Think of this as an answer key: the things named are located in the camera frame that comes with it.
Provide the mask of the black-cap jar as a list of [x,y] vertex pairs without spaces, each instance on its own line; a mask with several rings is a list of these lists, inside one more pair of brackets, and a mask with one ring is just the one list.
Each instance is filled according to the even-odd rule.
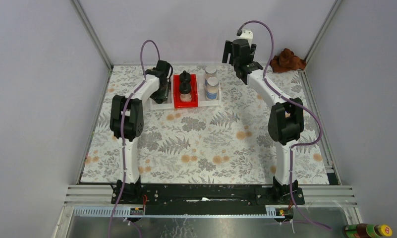
[[186,72],[185,70],[179,75],[180,83],[188,83],[191,82],[191,74]]
[[188,82],[183,82],[179,86],[179,92],[180,92],[180,100],[184,103],[188,103],[192,101],[192,94],[191,94],[191,85]]

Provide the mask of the blue-label shaker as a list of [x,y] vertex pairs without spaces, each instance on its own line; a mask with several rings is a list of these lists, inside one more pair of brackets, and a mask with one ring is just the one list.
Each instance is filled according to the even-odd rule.
[[208,100],[217,100],[219,95],[219,79],[217,77],[209,77],[206,86],[206,98]]
[[205,67],[205,80],[217,76],[217,69],[215,66],[209,65]]

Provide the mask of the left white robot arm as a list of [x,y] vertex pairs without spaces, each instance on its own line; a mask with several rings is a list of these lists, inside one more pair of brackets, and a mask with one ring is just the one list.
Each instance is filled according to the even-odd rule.
[[133,92],[112,98],[110,130],[122,143],[120,180],[123,183],[135,184],[140,180],[137,144],[144,128],[143,104],[149,99],[157,104],[168,100],[172,73],[172,65],[159,60],[154,68],[145,70],[146,79]]

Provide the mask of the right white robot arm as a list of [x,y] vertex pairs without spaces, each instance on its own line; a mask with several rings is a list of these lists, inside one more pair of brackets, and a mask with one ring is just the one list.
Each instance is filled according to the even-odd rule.
[[297,188],[297,178],[293,174],[291,146],[298,141],[304,130],[302,100],[291,98],[265,76],[265,70],[254,61],[255,44],[246,39],[226,41],[223,63],[233,66],[237,78],[255,90],[270,107],[268,134],[275,143],[277,170],[273,179],[276,187],[272,191],[275,202],[285,204],[292,198],[292,188]]

